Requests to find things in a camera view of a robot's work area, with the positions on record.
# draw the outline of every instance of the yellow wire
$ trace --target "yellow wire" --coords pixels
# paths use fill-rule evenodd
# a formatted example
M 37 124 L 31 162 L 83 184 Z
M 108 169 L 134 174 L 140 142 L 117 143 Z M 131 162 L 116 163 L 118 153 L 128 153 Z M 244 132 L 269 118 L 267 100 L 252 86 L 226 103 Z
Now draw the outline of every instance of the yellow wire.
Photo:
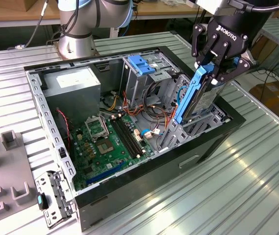
M 116 106 L 116 99 L 117 99 L 117 95 L 115 96 L 115 100 L 114 100 L 114 103 L 112 104 L 112 106 L 109 108 L 109 109 L 107 109 L 108 111 L 111 111 L 111 110 L 113 110 L 114 108 L 115 108 L 115 106 Z

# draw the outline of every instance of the motherboard chip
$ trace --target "motherboard chip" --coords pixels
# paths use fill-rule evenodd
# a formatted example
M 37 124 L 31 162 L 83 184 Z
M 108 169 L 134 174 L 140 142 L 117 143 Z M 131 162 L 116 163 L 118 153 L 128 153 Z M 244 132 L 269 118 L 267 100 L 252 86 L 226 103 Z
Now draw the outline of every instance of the motherboard chip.
M 101 154 L 113 151 L 115 148 L 109 139 L 104 139 L 96 142 L 96 146 Z
M 89 166 L 89 167 L 84 168 L 84 169 L 83 169 L 83 172 L 84 172 L 85 174 L 89 174 L 89 173 L 93 172 L 93 169 Z

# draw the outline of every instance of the ram slot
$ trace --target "ram slot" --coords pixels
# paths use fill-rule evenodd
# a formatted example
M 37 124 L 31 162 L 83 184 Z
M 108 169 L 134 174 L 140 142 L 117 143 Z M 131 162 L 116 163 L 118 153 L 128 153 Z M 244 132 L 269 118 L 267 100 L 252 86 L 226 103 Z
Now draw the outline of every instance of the ram slot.
M 123 145 L 126 147 L 128 150 L 129 154 L 131 155 L 132 158 L 135 158 L 137 153 L 136 151 L 132 148 L 131 144 L 128 142 L 127 138 L 125 137 L 124 133 L 116 123 L 116 121 L 111 122 L 112 127 L 116 131 L 116 134 L 118 135 L 119 139 L 122 141 Z
M 137 154 L 143 155 L 143 152 L 141 151 L 141 148 L 139 147 L 137 141 L 134 139 L 134 137 L 130 133 L 129 129 L 124 124 L 124 122 L 121 119 L 119 119 L 117 121 L 117 123 L 118 123 L 119 127 L 121 128 L 121 130 L 123 131 L 123 133 L 127 133 L 126 137 L 129 139 L 132 147 L 136 150 Z
M 137 158 L 138 155 L 143 154 L 141 148 L 138 146 L 122 120 L 116 119 L 112 121 L 112 126 L 133 159 Z

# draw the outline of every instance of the robotiq logo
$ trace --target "robotiq logo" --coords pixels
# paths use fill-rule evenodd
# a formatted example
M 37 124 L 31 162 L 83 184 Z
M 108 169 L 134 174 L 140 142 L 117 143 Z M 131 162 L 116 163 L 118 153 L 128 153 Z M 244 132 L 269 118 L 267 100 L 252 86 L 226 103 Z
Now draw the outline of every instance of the robotiq logo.
M 223 32 L 224 34 L 228 35 L 230 38 L 232 38 L 234 41 L 236 41 L 237 37 L 234 36 L 234 34 L 232 34 L 231 32 L 227 31 L 224 27 L 222 27 L 221 25 L 219 25 L 217 28 L 216 28 L 217 31 L 221 31 Z

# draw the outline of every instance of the red wire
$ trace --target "red wire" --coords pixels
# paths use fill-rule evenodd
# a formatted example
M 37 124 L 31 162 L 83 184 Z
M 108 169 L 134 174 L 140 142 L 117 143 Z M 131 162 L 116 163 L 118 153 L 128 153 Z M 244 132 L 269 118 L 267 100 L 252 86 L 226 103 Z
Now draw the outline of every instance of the red wire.
M 67 117 L 65 116 L 65 114 L 63 112 L 61 112 L 59 109 L 56 110 L 58 113 L 60 113 L 63 117 L 63 119 L 66 122 L 66 126 L 67 126 L 67 136 L 68 136 L 68 151 L 70 151 L 70 131 L 69 131 L 69 125 L 68 125 L 68 121 L 67 121 Z

